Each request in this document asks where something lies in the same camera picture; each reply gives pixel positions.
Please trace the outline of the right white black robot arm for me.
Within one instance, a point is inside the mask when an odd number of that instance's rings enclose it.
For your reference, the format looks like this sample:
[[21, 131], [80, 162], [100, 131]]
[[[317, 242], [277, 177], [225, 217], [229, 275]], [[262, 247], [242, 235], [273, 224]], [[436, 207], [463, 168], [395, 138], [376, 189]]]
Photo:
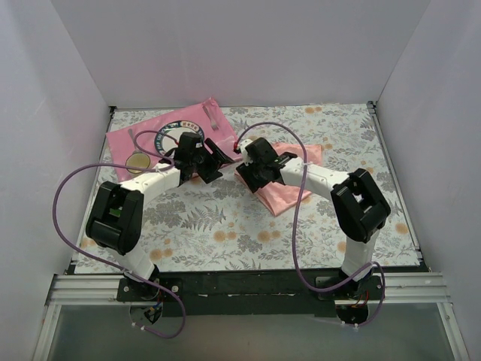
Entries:
[[301, 193], [311, 192], [333, 204], [337, 223], [346, 236], [340, 280], [331, 286], [315, 287], [300, 270], [296, 273], [312, 292], [333, 293], [341, 289], [345, 297], [357, 299], [367, 290], [367, 280], [379, 265], [372, 260], [374, 246], [391, 208], [368, 171], [329, 170], [311, 163], [306, 147], [300, 148], [300, 154], [279, 154], [265, 138], [239, 141], [234, 145], [235, 153], [242, 156], [237, 172], [252, 192], [278, 183], [297, 187]]

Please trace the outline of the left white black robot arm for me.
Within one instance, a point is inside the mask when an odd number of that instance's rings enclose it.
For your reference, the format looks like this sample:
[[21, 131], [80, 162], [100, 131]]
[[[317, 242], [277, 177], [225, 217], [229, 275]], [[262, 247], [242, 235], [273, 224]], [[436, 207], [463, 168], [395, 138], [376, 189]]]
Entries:
[[86, 223], [86, 235], [113, 255], [122, 269], [140, 275], [135, 293], [143, 300], [160, 291], [159, 270], [139, 245], [144, 206], [166, 191], [198, 175], [206, 184], [222, 177], [222, 166], [234, 163], [213, 140], [184, 132], [151, 172], [119, 184], [104, 182], [98, 189]]

